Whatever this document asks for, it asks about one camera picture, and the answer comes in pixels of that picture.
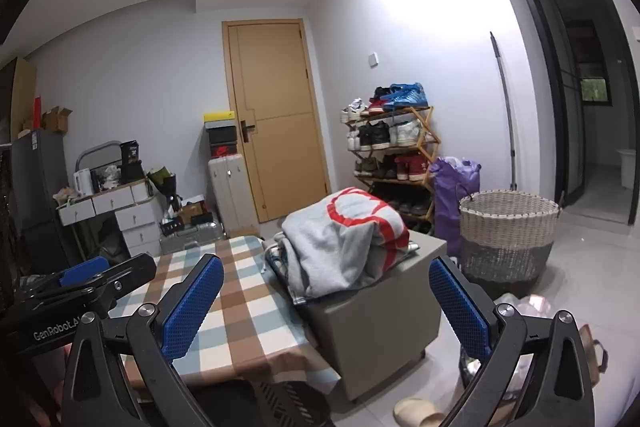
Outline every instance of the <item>bolt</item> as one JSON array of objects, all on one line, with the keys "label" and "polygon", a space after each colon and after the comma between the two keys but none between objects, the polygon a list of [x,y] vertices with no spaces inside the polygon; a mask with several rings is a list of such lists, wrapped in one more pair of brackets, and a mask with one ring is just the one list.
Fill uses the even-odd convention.
[{"label": "bolt", "polygon": [[574,321],[574,316],[564,310],[558,312],[558,318],[565,324],[571,324]]},{"label": "bolt", "polygon": [[142,306],[138,308],[138,313],[143,317],[152,315],[154,311],[156,311],[156,307],[153,306],[153,304],[142,304]]},{"label": "bolt", "polygon": [[82,324],[89,324],[94,321],[94,318],[95,318],[94,312],[86,312],[82,314],[82,317],[80,318],[80,320],[82,321]]},{"label": "bolt", "polygon": [[503,317],[513,317],[515,310],[510,304],[498,304],[498,313]]}]

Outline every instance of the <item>wooden door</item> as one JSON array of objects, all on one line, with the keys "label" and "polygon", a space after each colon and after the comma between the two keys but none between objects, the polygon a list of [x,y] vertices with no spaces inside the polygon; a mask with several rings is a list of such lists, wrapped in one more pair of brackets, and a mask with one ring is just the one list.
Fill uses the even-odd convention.
[{"label": "wooden door", "polygon": [[263,223],[328,193],[302,26],[229,23],[225,29],[239,140]]}]

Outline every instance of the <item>laundry basket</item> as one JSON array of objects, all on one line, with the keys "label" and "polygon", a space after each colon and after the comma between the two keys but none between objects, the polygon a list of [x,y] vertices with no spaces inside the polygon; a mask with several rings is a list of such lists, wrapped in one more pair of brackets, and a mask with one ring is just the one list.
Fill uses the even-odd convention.
[{"label": "laundry basket", "polygon": [[478,192],[460,201],[462,273],[496,299],[528,295],[551,252],[560,209],[514,190]]}]

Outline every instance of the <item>blue gripper pad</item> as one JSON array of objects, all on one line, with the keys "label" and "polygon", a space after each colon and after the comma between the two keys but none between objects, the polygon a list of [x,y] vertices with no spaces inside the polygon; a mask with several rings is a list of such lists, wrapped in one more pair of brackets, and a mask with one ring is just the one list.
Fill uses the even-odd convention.
[{"label": "blue gripper pad", "polygon": [[491,355],[489,327],[440,259],[431,261],[429,284],[466,353],[484,362]]},{"label": "blue gripper pad", "polygon": [[164,323],[162,354],[169,361],[187,354],[225,278],[222,261],[212,257]]},{"label": "blue gripper pad", "polygon": [[98,256],[84,263],[78,264],[68,270],[65,270],[62,277],[58,279],[60,286],[71,286],[86,281],[89,277],[93,277],[97,273],[104,272],[109,269],[109,261],[104,257]]}]

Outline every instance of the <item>suitcase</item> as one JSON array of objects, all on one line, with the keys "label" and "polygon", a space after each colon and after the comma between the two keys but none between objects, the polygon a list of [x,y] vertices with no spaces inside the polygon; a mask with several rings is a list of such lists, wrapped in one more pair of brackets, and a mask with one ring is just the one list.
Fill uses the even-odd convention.
[{"label": "suitcase", "polygon": [[210,160],[209,176],[228,237],[241,229],[258,230],[258,216],[242,155]]}]

